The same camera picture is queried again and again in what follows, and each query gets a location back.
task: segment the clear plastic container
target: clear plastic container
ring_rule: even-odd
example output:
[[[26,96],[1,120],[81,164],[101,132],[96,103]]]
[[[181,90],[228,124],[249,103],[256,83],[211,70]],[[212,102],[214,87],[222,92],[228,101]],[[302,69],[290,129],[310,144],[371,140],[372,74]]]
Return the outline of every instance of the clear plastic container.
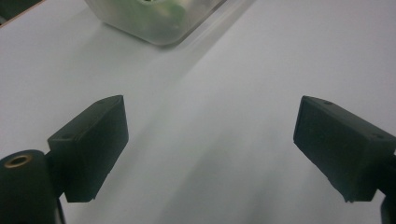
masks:
[[[155,45],[177,42],[225,0],[85,0],[107,24]]]

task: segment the white surface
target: white surface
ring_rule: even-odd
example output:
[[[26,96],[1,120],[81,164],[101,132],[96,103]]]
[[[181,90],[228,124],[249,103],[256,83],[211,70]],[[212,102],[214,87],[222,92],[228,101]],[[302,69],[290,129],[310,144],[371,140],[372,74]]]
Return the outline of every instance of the white surface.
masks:
[[[47,0],[0,29],[0,157],[123,94],[130,142],[74,223],[380,223],[293,144],[301,97],[396,134],[396,2],[228,0],[180,45]]]

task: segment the hole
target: hole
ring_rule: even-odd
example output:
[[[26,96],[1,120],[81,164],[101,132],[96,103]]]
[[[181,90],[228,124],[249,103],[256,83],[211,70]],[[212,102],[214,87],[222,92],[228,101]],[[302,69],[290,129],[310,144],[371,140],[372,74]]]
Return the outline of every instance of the hole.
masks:
[[[373,133],[373,136],[375,136],[375,137],[377,137],[379,139],[384,139],[385,138],[384,135],[379,134],[379,133]]]
[[[6,168],[16,168],[23,166],[24,164],[28,163],[31,160],[32,160],[32,156],[29,154],[20,155],[7,161],[6,164],[4,164],[4,166],[6,166]]]
[[[62,135],[62,139],[69,139],[72,138],[74,135],[72,133],[66,133],[64,135]]]
[[[18,165],[18,164],[23,163],[23,162],[26,162],[26,161],[27,161],[26,157],[18,157],[18,158],[15,158],[14,160],[12,160],[12,161],[10,162],[10,164],[12,164],[12,165]]]

